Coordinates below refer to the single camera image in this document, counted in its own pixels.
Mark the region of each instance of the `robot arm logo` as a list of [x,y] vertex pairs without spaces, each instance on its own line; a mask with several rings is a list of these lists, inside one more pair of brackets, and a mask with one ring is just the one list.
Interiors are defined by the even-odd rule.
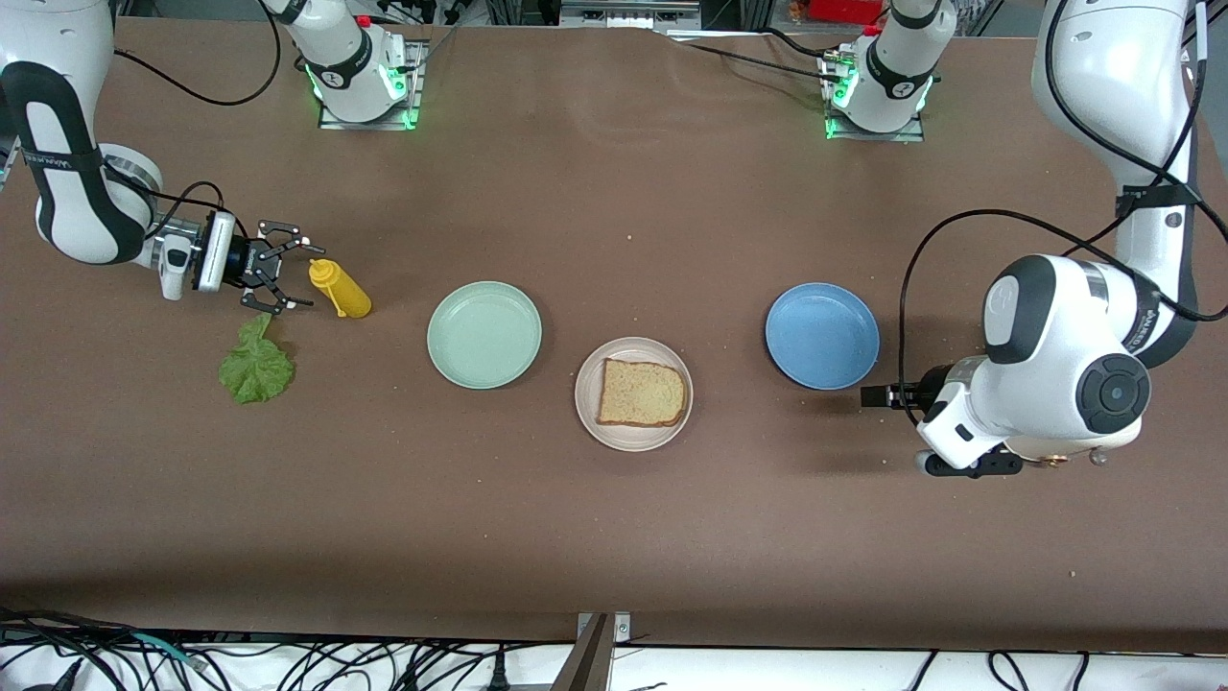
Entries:
[[334,71],[321,72],[319,80],[333,88],[341,88],[345,86],[345,77]]

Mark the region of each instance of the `bread crust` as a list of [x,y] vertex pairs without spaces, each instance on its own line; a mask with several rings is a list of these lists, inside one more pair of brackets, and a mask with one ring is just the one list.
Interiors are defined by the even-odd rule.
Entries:
[[[682,405],[682,407],[678,409],[678,415],[674,416],[673,420],[669,420],[669,421],[666,421],[666,422],[651,423],[651,425],[642,423],[642,422],[612,421],[612,420],[604,420],[604,419],[602,419],[600,411],[605,407],[605,369],[607,369],[607,365],[608,363],[623,363],[625,366],[652,366],[652,367],[656,367],[656,368],[667,369],[667,371],[677,374],[678,379],[682,380],[682,383],[683,383],[683,405]],[[683,377],[683,373],[675,371],[674,368],[672,368],[669,366],[663,366],[661,363],[630,363],[628,361],[619,361],[618,358],[605,358],[605,362],[602,363],[602,396],[600,396],[600,400],[597,403],[597,425],[602,425],[602,426],[620,426],[620,427],[639,427],[641,430],[655,430],[655,428],[661,428],[661,427],[674,427],[675,425],[678,425],[679,422],[682,422],[683,416],[686,415],[686,405],[688,405],[689,401],[690,401],[690,392],[686,389],[686,378]]]

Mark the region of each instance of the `light green plate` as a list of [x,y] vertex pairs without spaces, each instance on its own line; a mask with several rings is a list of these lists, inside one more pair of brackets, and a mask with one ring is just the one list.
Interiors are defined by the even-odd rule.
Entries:
[[467,389],[495,389],[524,374],[542,345],[542,315],[519,288],[494,280],[458,287],[426,328],[440,374]]

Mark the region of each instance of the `beige plate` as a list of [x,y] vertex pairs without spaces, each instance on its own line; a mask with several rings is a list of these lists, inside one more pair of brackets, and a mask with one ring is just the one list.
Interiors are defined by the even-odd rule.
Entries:
[[[683,411],[678,425],[673,427],[597,425],[607,358],[626,363],[657,363],[678,371],[686,384],[686,410]],[[619,452],[650,452],[664,446],[686,425],[694,404],[695,385],[690,380],[690,373],[686,372],[686,365],[678,357],[678,353],[669,350],[668,345],[651,338],[630,335],[610,340],[593,351],[593,355],[588,356],[580,372],[576,373],[576,412],[580,414],[580,422],[598,442]]]

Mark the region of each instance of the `red object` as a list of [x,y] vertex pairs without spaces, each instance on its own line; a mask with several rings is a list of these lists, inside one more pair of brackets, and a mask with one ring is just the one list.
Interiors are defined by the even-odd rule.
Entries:
[[849,25],[872,25],[883,11],[883,0],[810,0],[812,20]]

